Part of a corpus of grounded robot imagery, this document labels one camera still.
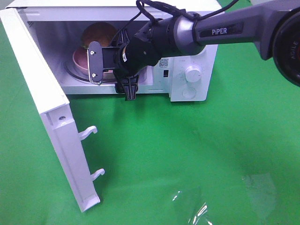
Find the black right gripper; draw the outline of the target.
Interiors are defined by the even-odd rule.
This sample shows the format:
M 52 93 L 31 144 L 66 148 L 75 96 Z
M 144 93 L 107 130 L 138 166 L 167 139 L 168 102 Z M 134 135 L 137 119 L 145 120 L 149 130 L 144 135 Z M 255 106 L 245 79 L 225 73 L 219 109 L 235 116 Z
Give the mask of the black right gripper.
M 125 100 L 135 100 L 139 75 L 146 66 L 154 66 L 162 58 L 151 41 L 133 37 L 129 41 L 128 30 L 123 28 L 114 35 L 110 47 L 120 47 L 115 56 L 115 91 L 125 94 Z

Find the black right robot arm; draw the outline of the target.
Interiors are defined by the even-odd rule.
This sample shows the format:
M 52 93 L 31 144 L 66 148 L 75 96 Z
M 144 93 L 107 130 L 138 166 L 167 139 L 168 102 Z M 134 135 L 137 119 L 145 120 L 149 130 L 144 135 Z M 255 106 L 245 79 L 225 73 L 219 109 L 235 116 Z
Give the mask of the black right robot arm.
M 226 12 L 201 16 L 162 2 L 153 7 L 171 15 L 156 19 L 143 7 L 149 21 L 115 55 L 115 90 L 126 100 L 138 91 L 138 72 L 161 58 L 197 55 L 207 45 L 254 43 L 263 60 L 272 58 L 285 79 L 300 83 L 300 3 L 274 0 Z

